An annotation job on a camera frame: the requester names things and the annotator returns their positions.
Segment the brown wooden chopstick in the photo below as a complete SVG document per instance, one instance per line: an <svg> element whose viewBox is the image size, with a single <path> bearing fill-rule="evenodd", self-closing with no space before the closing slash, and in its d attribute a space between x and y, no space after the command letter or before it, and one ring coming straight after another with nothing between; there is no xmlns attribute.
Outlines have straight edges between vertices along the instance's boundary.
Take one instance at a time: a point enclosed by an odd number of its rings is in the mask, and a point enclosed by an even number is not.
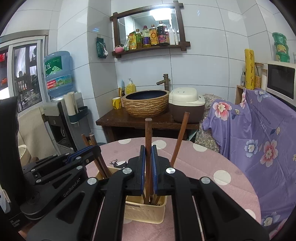
<svg viewBox="0 0 296 241"><path fill-rule="evenodd" d="M88 148L88 149L87 149L87 153L88 153L88 155L89 155L89 159L92 160L92 161L94 161L94 160L95 160L95 156L94 156L94 146L91 144L89 136L86 137L85 134L82 134L82 135L81 135L81 138L82 138L84 144L86 145L86 147Z"/></svg>
<svg viewBox="0 0 296 241"><path fill-rule="evenodd" d="M109 171L102 157L100 146L98 146L94 134L90 133L89 138L90 138L91 144L94 146L95 165L99 169L99 172L103 178L109 178L111 176L111 172Z"/></svg>
<svg viewBox="0 0 296 241"><path fill-rule="evenodd" d="M181 128L179 131L178 139L176 141L175 149L174 149L173 155L171 157L171 161L170 161L171 167L174 167L175 161L177 159L177 156L178 156L178 153L179 153L179 150L181 147L181 143L182 143L182 140L183 140L183 137L185 134L185 130L187 127L187 123L189 120L189 116L190 116L189 112L184 113L184 117L183 117L183 121L182 121Z"/></svg>
<svg viewBox="0 0 296 241"><path fill-rule="evenodd" d="M151 200L152 172L151 172L151 148L152 148L152 118L145 119L145 204Z"/></svg>

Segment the cream electric pot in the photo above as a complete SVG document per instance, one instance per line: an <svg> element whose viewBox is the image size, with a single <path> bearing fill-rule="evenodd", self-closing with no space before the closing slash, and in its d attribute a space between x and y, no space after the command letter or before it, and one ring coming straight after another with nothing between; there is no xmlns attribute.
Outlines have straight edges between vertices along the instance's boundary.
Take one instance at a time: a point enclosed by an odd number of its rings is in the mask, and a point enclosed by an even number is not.
<svg viewBox="0 0 296 241"><path fill-rule="evenodd" d="M19 156L20 156L21 165L25 166L25 165L29 164L32 156L31 156L27 146L26 145L18 146L18 152L19 152Z"/></svg>

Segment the cream plastic utensil holder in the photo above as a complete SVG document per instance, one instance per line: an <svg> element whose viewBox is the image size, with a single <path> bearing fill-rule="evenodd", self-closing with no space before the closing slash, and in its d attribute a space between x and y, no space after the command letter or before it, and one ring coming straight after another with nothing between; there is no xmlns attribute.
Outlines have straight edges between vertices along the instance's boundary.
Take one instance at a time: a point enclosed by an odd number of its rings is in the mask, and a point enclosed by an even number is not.
<svg viewBox="0 0 296 241"><path fill-rule="evenodd" d="M162 196L157 205L144 204L142 196L127 196L124 218L159 225L165 218L166 203L166 196Z"/></svg>

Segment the dark wooden sink counter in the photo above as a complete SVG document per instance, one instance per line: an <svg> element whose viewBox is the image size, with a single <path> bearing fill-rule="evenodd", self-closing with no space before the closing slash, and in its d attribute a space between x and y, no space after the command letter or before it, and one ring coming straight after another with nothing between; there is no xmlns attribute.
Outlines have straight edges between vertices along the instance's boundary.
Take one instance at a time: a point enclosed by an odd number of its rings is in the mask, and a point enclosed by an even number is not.
<svg viewBox="0 0 296 241"><path fill-rule="evenodd" d="M109 111L96 125L102 127L109 143L145 136L145 119L132 117L124 108ZM168 111L152 118L153 137L177 138L180 128L181 123L175 122Z"/></svg>

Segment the pink polka dot tablecloth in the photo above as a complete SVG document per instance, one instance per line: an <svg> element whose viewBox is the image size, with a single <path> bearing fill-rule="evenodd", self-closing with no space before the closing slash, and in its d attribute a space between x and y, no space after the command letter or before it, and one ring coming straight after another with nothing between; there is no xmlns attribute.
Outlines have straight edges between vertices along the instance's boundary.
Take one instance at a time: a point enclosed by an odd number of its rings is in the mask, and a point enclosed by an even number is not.
<svg viewBox="0 0 296 241"><path fill-rule="evenodd" d="M101 146L107 166L125 164L138 156L144 138L129 138ZM227 158L190 141L183 141L174 167L185 175L199 179L207 176L218 184L256 221L261 221L259 200L245 175ZM171 198L167 198L164 221L151 224L124 220L122 240L174 240L174 222Z"/></svg>

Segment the yellow mug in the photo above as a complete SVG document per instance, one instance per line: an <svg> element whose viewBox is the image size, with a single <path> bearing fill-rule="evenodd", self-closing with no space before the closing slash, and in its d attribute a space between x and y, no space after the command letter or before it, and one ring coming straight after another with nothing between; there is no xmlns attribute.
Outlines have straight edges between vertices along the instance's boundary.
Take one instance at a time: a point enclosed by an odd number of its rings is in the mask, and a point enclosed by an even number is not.
<svg viewBox="0 0 296 241"><path fill-rule="evenodd" d="M112 99L112 106L114 109L121 109L122 103L121 103L121 97L115 97Z"/></svg>

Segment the blue water jug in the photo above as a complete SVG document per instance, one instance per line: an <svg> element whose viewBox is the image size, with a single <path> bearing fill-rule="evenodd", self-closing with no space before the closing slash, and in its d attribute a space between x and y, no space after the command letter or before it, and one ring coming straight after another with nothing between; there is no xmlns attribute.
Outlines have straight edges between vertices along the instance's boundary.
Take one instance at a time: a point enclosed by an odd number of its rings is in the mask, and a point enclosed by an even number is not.
<svg viewBox="0 0 296 241"><path fill-rule="evenodd" d="M44 58L46 88L51 98L62 96L72 90L72 63L68 51L54 52Z"/></svg>

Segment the purple floral cloth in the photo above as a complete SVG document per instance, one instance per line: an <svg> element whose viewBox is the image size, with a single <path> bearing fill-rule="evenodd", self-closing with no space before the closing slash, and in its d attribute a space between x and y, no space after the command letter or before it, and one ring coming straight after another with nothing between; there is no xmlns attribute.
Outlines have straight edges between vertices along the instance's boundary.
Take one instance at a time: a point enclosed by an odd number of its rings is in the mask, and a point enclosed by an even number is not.
<svg viewBox="0 0 296 241"><path fill-rule="evenodd" d="M247 177L259 221L275 237L295 208L295 111L263 90L244 90L240 104L213 100L202 128Z"/></svg>

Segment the woven basin sink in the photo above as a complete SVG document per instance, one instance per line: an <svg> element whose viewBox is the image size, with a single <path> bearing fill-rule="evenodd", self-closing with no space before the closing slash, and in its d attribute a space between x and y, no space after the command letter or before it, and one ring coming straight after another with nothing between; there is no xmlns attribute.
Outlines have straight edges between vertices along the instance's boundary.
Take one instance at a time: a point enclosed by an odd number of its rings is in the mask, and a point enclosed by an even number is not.
<svg viewBox="0 0 296 241"><path fill-rule="evenodd" d="M152 118L163 113L169 104L169 91L144 90L125 95L125 110L134 118Z"/></svg>

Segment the yellow soap dispenser bottle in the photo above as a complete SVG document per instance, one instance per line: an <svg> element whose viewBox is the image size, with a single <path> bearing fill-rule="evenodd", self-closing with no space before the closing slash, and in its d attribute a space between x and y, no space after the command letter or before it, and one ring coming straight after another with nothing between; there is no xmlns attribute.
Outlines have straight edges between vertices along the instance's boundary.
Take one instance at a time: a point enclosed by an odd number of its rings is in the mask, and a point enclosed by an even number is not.
<svg viewBox="0 0 296 241"><path fill-rule="evenodd" d="M132 79L128 79L128 85L125 87L126 95L136 92L135 84L133 83Z"/></svg>

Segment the white rice cooker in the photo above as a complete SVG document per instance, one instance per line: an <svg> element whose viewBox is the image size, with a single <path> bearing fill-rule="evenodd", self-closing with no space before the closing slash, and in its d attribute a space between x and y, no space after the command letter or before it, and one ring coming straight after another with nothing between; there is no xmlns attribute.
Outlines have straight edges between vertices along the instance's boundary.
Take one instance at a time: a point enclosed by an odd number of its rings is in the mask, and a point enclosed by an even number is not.
<svg viewBox="0 0 296 241"><path fill-rule="evenodd" d="M178 87L169 94L169 111L175 122L181 123L184 113L188 112L188 123L199 123L204 110L205 99L195 88Z"/></svg>

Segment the bronze faucet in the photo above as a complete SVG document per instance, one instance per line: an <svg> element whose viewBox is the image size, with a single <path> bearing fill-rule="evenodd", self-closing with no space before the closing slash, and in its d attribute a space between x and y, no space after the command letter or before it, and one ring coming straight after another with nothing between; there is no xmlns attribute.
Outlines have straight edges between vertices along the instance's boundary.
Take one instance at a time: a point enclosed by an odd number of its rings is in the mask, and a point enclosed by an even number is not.
<svg viewBox="0 0 296 241"><path fill-rule="evenodd" d="M164 88L166 91L169 91L170 90L170 78L169 78L169 75L168 74L164 74L163 75L163 80L160 80L156 83L156 85L164 85Z"/></svg>

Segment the white microwave oven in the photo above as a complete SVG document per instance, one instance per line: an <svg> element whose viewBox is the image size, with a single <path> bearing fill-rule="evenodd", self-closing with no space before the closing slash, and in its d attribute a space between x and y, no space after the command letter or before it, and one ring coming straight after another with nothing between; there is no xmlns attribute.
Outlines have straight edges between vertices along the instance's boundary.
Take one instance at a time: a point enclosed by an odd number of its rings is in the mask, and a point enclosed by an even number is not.
<svg viewBox="0 0 296 241"><path fill-rule="evenodd" d="M266 91L295 106L295 64L267 63Z"/></svg>

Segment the dark soy sauce bottle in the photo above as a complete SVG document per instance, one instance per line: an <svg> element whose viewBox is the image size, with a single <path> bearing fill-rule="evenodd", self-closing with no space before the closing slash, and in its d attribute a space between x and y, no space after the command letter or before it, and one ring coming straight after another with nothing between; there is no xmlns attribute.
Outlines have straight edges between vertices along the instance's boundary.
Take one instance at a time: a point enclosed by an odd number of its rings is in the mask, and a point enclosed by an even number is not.
<svg viewBox="0 0 296 241"><path fill-rule="evenodd" d="M166 31L166 25L162 21L159 21L159 24L157 26L157 38L158 44L160 46L167 46L170 44Z"/></svg>

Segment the wooden framed mirror shelf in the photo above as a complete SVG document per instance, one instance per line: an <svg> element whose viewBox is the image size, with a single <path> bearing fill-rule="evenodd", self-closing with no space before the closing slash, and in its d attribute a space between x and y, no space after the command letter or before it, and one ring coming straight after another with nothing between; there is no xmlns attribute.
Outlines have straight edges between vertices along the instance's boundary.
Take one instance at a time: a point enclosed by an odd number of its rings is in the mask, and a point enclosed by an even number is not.
<svg viewBox="0 0 296 241"><path fill-rule="evenodd" d="M191 43L186 40L181 9L184 7L179 1L170 4L144 6L122 13L113 13L110 20L113 24L114 51L116 58L150 50L180 49L186 51ZM166 33L170 44L167 46L151 45L149 30L155 28L162 21L166 25Z"/></svg>

